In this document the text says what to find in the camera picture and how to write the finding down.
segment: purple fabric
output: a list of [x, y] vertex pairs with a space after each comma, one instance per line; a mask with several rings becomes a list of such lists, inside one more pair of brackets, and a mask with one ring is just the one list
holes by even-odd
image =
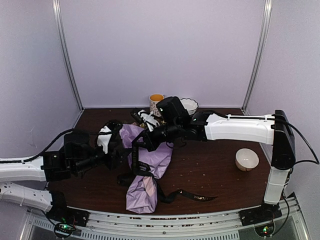
[[[131, 142], [142, 130], [143, 128], [136, 125], [124, 124], [119, 132], [123, 146], [125, 148], [131, 148]], [[157, 150], [152, 152], [148, 152], [144, 148], [139, 148], [139, 161], [149, 164], [151, 173], [153, 173], [155, 178], [160, 179], [166, 172], [171, 161], [172, 151], [166, 143], [161, 143]], [[131, 155], [128, 156], [128, 163], [131, 166]], [[148, 192], [146, 192], [144, 178], [150, 177], [136, 176], [126, 193], [126, 209], [137, 214], [153, 213], [158, 203], [157, 185], [154, 180], [152, 180], [155, 192], [149, 195]]]

